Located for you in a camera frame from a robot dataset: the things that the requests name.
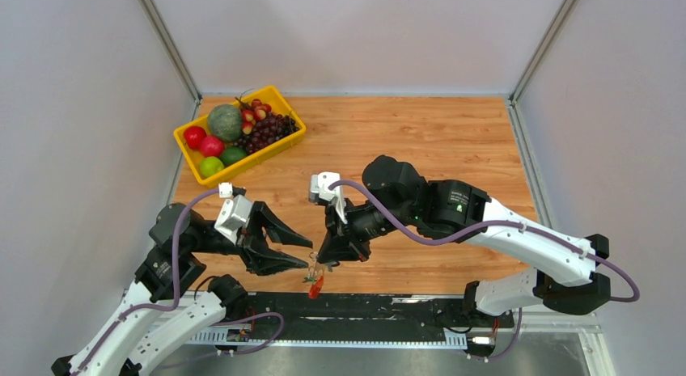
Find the metal key holder red handle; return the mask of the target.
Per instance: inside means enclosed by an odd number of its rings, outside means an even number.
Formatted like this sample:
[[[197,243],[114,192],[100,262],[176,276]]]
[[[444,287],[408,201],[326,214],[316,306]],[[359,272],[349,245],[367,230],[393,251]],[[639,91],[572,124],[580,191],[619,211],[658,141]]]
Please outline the metal key holder red handle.
[[[309,257],[311,258],[311,264],[303,282],[310,285],[307,293],[308,298],[317,299],[324,286],[324,276],[327,272],[332,271],[332,266],[319,263],[316,252],[311,252]]]

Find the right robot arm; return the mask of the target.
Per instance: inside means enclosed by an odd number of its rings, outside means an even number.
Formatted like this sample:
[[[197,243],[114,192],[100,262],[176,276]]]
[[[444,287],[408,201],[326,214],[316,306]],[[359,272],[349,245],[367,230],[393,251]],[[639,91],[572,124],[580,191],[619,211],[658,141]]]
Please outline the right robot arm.
[[[610,279],[597,272],[609,256],[608,239],[559,233],[529,220],[485,191],[459,180],[428,180],[409,163],[381,155],[362,173],[365,203],[343,194],[333,172],[313,175],[309,199],[325,208],[326,235],[316,255],[329,267],[364,262],[371,241],[395,230],[417,243],[470,243],[511,256],[527,270],[497,281],[466,285],[462,314],[472,325],[520,307],[543,305],[587,315],[611,300]]]

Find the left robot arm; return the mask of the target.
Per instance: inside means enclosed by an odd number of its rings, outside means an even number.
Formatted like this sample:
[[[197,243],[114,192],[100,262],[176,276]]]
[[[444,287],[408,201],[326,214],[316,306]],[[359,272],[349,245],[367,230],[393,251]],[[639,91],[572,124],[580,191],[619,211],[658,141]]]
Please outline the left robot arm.
[[[181,203],[162,209],[149,236],[155,245],[134,274],[125,296],[97,335],[76,354],[59,357],[55,375],[148,375],[200,330],[247,313],[247,292],[232,276],[211,280],[208,290],[150,332],[150,325],[205,271],[196,253],[236,255],[249,273],[268,276],[307,268],[307,262],[270,248],[280,243],[311,248],[310,239],[292,230],[263,201],[244,196],[224,201],[214,220]]]

